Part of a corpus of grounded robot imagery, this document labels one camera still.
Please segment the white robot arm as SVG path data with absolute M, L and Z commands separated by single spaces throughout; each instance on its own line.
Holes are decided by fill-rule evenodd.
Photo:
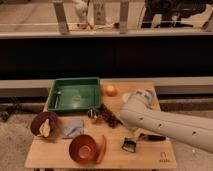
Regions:
M 143 128 L 213 153 L 213 119 L 154 110 L 154 98 L 151 90 L 133 91 L 119 111 L 123 124 L 130 130 Z

